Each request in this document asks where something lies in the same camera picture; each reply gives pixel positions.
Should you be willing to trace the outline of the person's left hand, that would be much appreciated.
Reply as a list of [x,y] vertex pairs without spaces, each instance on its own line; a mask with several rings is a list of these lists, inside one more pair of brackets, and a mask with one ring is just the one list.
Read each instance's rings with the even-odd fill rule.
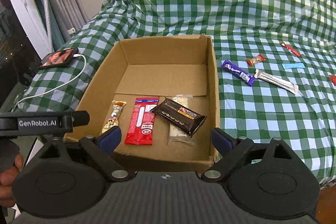
[[15,157],[13,166],[1,173],[0,200],[2,207],[13,207],[15,205],[11,186],[22,167],[23,156],[21,153],[18,153]]

